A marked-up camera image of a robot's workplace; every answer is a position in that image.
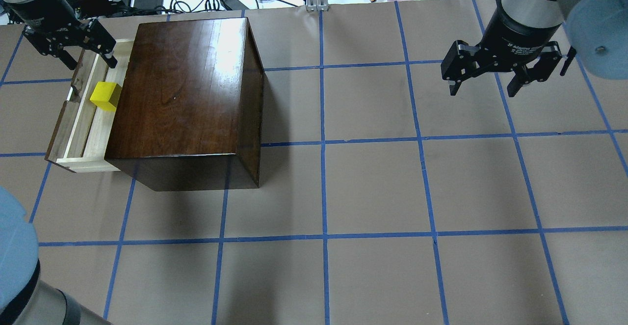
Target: blue tape line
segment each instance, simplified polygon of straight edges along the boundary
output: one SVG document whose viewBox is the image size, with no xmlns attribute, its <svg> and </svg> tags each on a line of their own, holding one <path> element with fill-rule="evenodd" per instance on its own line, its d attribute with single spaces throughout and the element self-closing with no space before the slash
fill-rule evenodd
<svg viewBox="0 0 628 325">
<path fill-rule="evenodd" d="M 588 233 L 588 232 L 615 232 L 628 231 L 628 226 L 587 226 L 587 227 L 554 227 L 543 228 L 543 233 Z M 537 228 L 529 229 L 480 229 L 471 231 L 438 231 L 438 236 L 498 236 L 498 235 L 534 235 Z M 375 238 L 426 238 L 431 237 L 429 232 L 386 232 L 386 233 L 337 233 L 328 235 L 285 235 L 285 236 L 256 236 L 230 238 L 193 238 L 193 239 L 163 239 L 163 240 L 124 240 L 123 245 L 169 245 L 169 244 L 211 244 L 211 243 L 259 243 L 284 242 L 298 240 L 343 240 L 343 239 L 375 239 Z M 40 246 L 88 246 L 88 245 L 117 245 L 111 241 L 84 241 L 84 242 L 40 242 Z"/>
<path fill-rule="evenodd" d="M 604 125 L 606 125 L 606 132 L 610 135 L 610 139 L 613 141 L 613 145 L 615 146 L 615 151 L 617 151 L 619 161 L 622 163 L 622 166 L 624 167 L 624 172 L 626 173 L 626 176 L 628 177 L 628 164 L 626 164 L 626 159 L 624 159 L 624 154 L 622 153 L 622 149 L 619 147 L 619 142 L 617 142 L 615 133 L 613 133 L 613 129 L 610 126 L 608 117 L 606 117 L 606 114 L 604 113 L 602 104 L 600 103 L 600 100 L 598 99 L 597 94 L 595 94 L 595 89 L 593 88 L 593 85 L 591 84 L 591 81 L 588 78 L 587 71 L 585 71 L 585 68 L 582 65 L 582 61 L 580 61 L 580 58 L 578 55 L 576 55 L 576 61 L 578 61 L 578 66 L 580 67 L 580 71 L 582 72 L 582 75 L 585 78 L 585 82 L 587 82 L 587 86 L 589 87 L 591 95 L 593 96 L 595 105 L 597 106 L 597 110 L 599 110 L 600 115 L 602 116 L 602 120 L 604 121 Z"/>
<path fill-rule="evenodd" d="M 85 242 L 40 242 L 40 246 L 100 246 L 118 245 L 117 240 L 89 240 Z"/>
<path fill-rule="evenodd" d="M 46 152 L 0 153 L 0 157 L 44 157 Z"/>
<path fill-rule="evenodd" d="M 428 180 L 427 168 L 425 166 L 425 155 L 423 150 L 421 128 L 419 126 L 419 119 L 417 115 L 417 104 L 415 103 L 415 90 L 412 84 L 412 74 L 410 72 L 410 61 L 408 60 L 408 45 L 406 44 L 406 34 L 403 30 L 403 21 L 401 20 L 401 12 L 399 11 L 399 3 L 394 2 L 395 12 L 397 13 L 397 22 L 399 23 L 399 32 L 401 33 L 401 45 L 403 46 L 403 57 L 406 63 L 406 75 L 408 76 L 408 89 L 410 91 L 410 104 L 412 106 L 412 115 L 415 121 L 415 130 L 417 131 L 418 144 L 419 144 L 419 160 L 421 162 L 421 173 L 423 177 L 423 185 L 425 188 L 425 198 L 428 205 L 428 215 L 430 216 L 430 231 L 433 240 L 434 249 L 434 261 L 438 282 L 438 293 L 440 294 L 440 304 L 443 312 L 443 321 L 445 325 L 449 325 L 449 315 L 447 311 L 447 302 L 445 298 L 445 286 L 443 283 L 443 271 L 440 263 L 440 252 L 438 251 L 438 234 L 436 229 L 436 222 L 434 220 L 434 211 L 432 209 L 431 194 L 430 194 L 430 182 Z"/>
<path fill-rule="evenodd" d="M 323 228 L 323 292 L 325 295 L 325 325 L 330 325 L 329 310 L 329 253 L 327 250 L 327 173 L 325 171 L 325 74 L 324 72 L 324 43 L 323 43 L 323 11 L 318 12 L 318 51 L 319 59 L 319 84 L 320 84 L 320 177 L 321 177 L 321 204 L 322 204 L 322 228 Z"/>
<path fill-rule="evenodd" d="M 262 147 L 285 147 L 285 146 L 312 146 L 320 144 L 320 141 L 294 141 L 294 142 L 268 142 Z"/>
<path fill-rule="evenodd" d="M 613 130 L 615 133 L 628 133 L 628 130 Z M 543 136 L 559 136 L 559 135 L 606 135 L 607 130 L 590 130 L 590 131 L 565 131 L 544 132 L 544 133 L 517 133 L 517 137 L 543 137 Z M 513 137 L 512 133 L 503 134 L 479 134 L 479 135 L 429 135 L 421 137 L 422 141 L 430 140 L 449 140 L 449 139 L 484 139 L 484 138 L 501 138 Z M 417 137 L 384 137 L 384 138 L 358 138 L 358 139 L 329 139 L 325 144 L 345 144 L 345 143 L 373 143 L 373 142 L 404 142 L 417 141 Z M 322 144 L 321 141 L 292 141 L 292 142 L 267 142 L 262 147 L 283 147 L 283 146 L 316 146 Z"/>
<path fill-rule="evenodd" d="M 614 232 L 628 231 L 628 226 L 544 228 L 543 231 L 545 233 Z"/>
<path fill-rule="evenodd" d="M 294 70 L 316 70 L 319 68 L 320 68 L 319 65 L 315 65 L 315 66 L 294 66 L 294 67 L 271 67 L 271 68 L 265 68 L 264 70 L 266 72 L 273 72 L 273 71 L 294 71 Z"/>
<path fill-rule="evenodd" d="M 431 237 L 431 232 L 389 232 L 389 233 L 341 233 L 329 235 L 329 239 L 372 239 L 372 238 L 416 238 Z"/>
<path fill-rule="evenodd" d="M 126 200 L 126 208 L 124 209 L 124 217 L 122 220 L 122 227 L 120 228 L 120 236 L 117 242 L 116 257 L 114 258 L 114 266 L 111 271 L 111 278 L 109 279 L 109 287 L 107 290 L 107 299 L 105 300 L 105 309 L 103 311 L 103 318 L 107 319 L 109 316 L 109 306 L 111 305 L 111 296 L 114 293 L 114 284 L 116 283 L 116 274 L 118 263 L 120 262 L 120 253 L 122 251 L 124 233 L 126 233 L 126 224 L 129 220 L 129 211 L 131 210 L 131 202 L 133 200 L 133 191 L 135 191 L 135 179 L 131 180 L 131 186 L 129 188 L 129 196 Z"/>
<path fill-rule="evenodd" d="M 218 297 L 220 296 L 220 276 L 222 273 L 222 251 L 224 249 L 225 227 L 227 225 L 227 204 L 229 203 L 229 182 L 231 181 L 231 160 L 227 163 L 227 177 L 222 193 L 222 214 L 220 216 L 220 235 L 218 243 L 218 255 L 216 257 L 216 278 L 213 283 L 213 304 L 211 306 L 211 325 L 215 325 L 218 319 Z"/>
<path fill-rule="evenodd" d="M 565 131 L 563 133 L 517 133 L 517 137 L 543 137 L 551 135 L 605 135 L 606 130 L 590 130 L 590 131 Z"/>
<path fill-rule="evenodd" d="M 5 81 L 3 85 L 24 85 L 33 83 L 56 83 L 56 82 L 70 82 L 72 79 L 49 79 L 49 80 L 29 80 L 29 81 Z"/>
<path fill-rule="evenodd" d="M 442 60 L 414 60 L 414 61 L 408 61 L 408 63 L 410 63 L 410 65 L 418 65 L 418 64 L 422 64 L 422 63 L 441 63 Z"/>
<path fill-rule="evenodd" d="M 125 240 L 123 245 L 169 245 L 169 244 L 209 244 L 219 243 L 220 238 Z"/>
<path fill-rule="evenodd" d="M 35 204 L 33 206 L 33 211 L 31 211 L 31 215 L 28 218 L 28 222 L 29 223 L 33 223 L 33 221 L 35 220 L 35 215 L 37 214 L 37 209 L 39 208 L 39 203 L 41 201 L 41 195 L 43 195 L 43 189 L 46 186 L 46 181 L 48 180 L 48 175 L 50 173 L 50 166 L 52 165 L 51 162 L 48 162 L 47 166 L 46 166 L 46 171 L 44 171 L 43 173 L 43 178 L 41 178 L 41 185 L 40 185 L 40 189 L 37 193 L 37 198 L 35 199 Z"/>
<path fill-rule="evenodd" d="M 18 43 L 15 45 L 15 48 L 13 48 L 13 53 L 11 54 L 11 58 L 9 59 L 9 63 L 6 65 L 4 74 L 2 74 L 2 79 L 0 79 L 0 83 L 4 83 L 6 75 L 9 74 L 9 69 L 11 68 L 11 65 L 13 65 L 13 60 L 15 59 L 15 55 L 18 53 L 18 48 L 20 47 L 20 43 L 22 43 L 23 38 L 24 34 L 20 33 L 20 38 L 18 38 Z"/>
<path fill-rule="evenodd" d="M 563 319 L 563 323 L 565 325 L 569 324 L 569 319 L 567 318 L 567 311 L 565 311 L 565 305 L 563 303 L 563 297 L 560 292 L 560 288 L 558 287 L 558 280 L 556 279 L 556 273 L 554 273 L 554 264 L 551 260 L 550 249 L 547 244 L 547 240 L 545 239 L 545 233 L 543 233 L 543 224 L 541 223 L 541 217 L 539 216 L 539 211 L 536 206 L 536 199 L 534 198 L 534 192 L 532 191 L 532 184 L 530 183 L 530 177 L 527 173 L 527 168 L 525 166 L 525 161 L 523 159 L 523 153 L 521 152 L 521 146 L 519 144 L 518 136 L 514 128 L 514 122 L 512 122 L 512 116 L 510 113 L 510 109 L 508 107 L 508 103 L 505 98 L 504 88 L 502 87 L 502 82 L 499 79 L 497 74 L 494 74 L 495 81 L 497 81 L 497 87 L 499 89 L 499 95 L 502 99 L 502 103 L 504 104 L 504 110 L 506 113 L 506 117 L 508 119 L 508 125 L 511 128 L 513 134 L 513 141 L 515 148 L 517 150 L 517 156 L 519 157 L 519 162 L 521 165 L 521 171 L 523 172 L 523 178 L 525 180 L 525 187 L 527 188 L 527 194 L 530 198 L 530 204 L 532 206 L 532 212 L 534 213 L 534 218 L 536 220 L 536 227 L 539 231 L 539 236 L 541 237 L 541 244 L 543 246 L 543 253 L 545 254 L 545 260 L 547 261 L 549 277 L 551 278 L 552 286 L 554 287 L 554 293 L 556 294 L 556 301 L 558 302 L 558 309 L 560 311 L 561 317 Z"/>
<path fill-rule="evenodd" d="M 531 235 L 539 233 L 538 229 L 486 229 L 478 231 L 442 231 L 438 236 L 500 236 L 500 235 Z"/>
<path fill-rule="evenodd" d="M 430 135 L 422 137 L 423 141 L 437 139 L 476 139 L 476 138 L 501 138 L 512 137 L 512 134 L 485 134 L 485 135 Z"/>
<path fill-rule="evenodd" d="M 403 61 L 397 62 L 371 62 L 371 63 L 351 63 L 351 64 L 339 64 L 339 65 L 324 65 L 324 68 L 347 68 L 347 67 L 375 67 L 375 66 L 397 66 L 405 65 Z"/>
<path fill-rule="evenodd" d="M 471 2 L 473 2 L 473 9 L 475 10 L 475 16 L 477 17 L 477 21 L 478 23 L 480 23 L 480 30 L 482 31 L 482 34 L 484 34 L 484 31 L 486 29 L 484 29 L 484 22 L 482 21 L 482 17 L 480 17 L 480 9 L 477 8 L 477 3 L 475 0 L 471 0 Z"/>
<path fill-rule="evenodd" d="M 225 238 L 225 243 L 258 243 L 282 242 L 286 240 L 323 240 L 323 235 L 287 235 L 287 236 L 258 236 L 258 237 L 231 237 Z"/>
<path fill-rule="evenodd" d="M 417 141 L 417 137 L 391 137 L 391 138 L 359 138 L 359 139 L 332 139 L 325 141 L 325 144 L 344 143 L 373 143 L 373 142 L 407 142 Z"/>
<path fill-rule="evenodd" d="M 415 60 L 408 61 L 410 65 L 426 64 L 426 63 L 441 63 L 442 60 Z M 397 66 L 405 65 L 405 61 L 393 61 L 393 62 L 367 62 L 367 63 L 341 63 L 335 65 L 312 65 L 312 66 L 292 66 L 292 67 L 271 67 L 265 68 L 267 72 L 273 71 L 294 71 L 294 70 L 314 70 L 317 68 L 351 68 L 351 67 L 375 67 L 375 66 Z"/>
</svg>

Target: open drawer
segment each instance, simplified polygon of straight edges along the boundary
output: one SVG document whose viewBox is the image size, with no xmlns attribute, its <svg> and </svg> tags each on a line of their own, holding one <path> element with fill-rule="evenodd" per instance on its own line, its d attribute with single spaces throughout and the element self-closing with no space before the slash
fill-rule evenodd
<svg viewBox="0 0 628 325">
<path fill-rule="evenodd" d="M 116 82 L 124 88 L 124 76 L 133 47 L 132 39 L 118 40 L 116 68 L 109 68 L 95 53 L 83 50 L 72 76 L 70 93 L 56 121 L 45 159 L 76 173 L 116 171 L 104 159 L 115 112 L 98 108 L 89 98 L 99 81 Z"/>
</svg>

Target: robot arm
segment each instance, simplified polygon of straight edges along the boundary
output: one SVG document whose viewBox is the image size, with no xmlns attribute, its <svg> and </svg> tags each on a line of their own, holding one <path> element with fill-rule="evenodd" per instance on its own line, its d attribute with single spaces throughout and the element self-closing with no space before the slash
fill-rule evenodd
<svg viewBox="0 0 628 325">
<path fill-rule="evenodd" d="M 515 73 L 509 97 L 532 81 L 546 81 L 562 57 L 558 43 L 549 40 L 563 18 L 587 70 L 628 78 L 628 0 L 498 0 L 480 43 L 457 40 L 449 48 L 441 64 L 449 93 L 456 95 L 463 81 L 486 72 Z"/>
<path fill-rule="evenodd" d="M 42 55 L 52 55 L 74 70 L 77 62 L 63 48 L 80 46 L 100 54 L 110 68 L 116 40 L 98 22 L 79 22 L 66 0 L 4 0 L 27 24 L 22 34 Z"/>
</svg>

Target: yellow cube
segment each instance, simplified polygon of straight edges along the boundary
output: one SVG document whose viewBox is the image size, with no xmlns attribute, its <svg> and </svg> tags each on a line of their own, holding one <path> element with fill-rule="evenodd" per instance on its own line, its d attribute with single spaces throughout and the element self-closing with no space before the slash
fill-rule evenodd
<svg viewBox="0 0 628 325">
<path fill-rule="evenodd" d="M 121 91 L 115 82 L 98 82 L 89 100 L 102 110 L 116 111 Z"/>
</svg>

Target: dark wooden box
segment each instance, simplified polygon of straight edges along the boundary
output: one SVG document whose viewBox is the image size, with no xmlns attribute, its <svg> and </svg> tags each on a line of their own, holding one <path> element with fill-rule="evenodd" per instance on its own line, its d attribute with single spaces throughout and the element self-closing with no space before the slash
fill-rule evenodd
<svg viewBox="0 0 628 325">
<path fill-rule="evenodd" d="M 140 25 L 105 160 L 155 191 L 258 187 L 263 79 L 245 18 Z"/>
</svg>

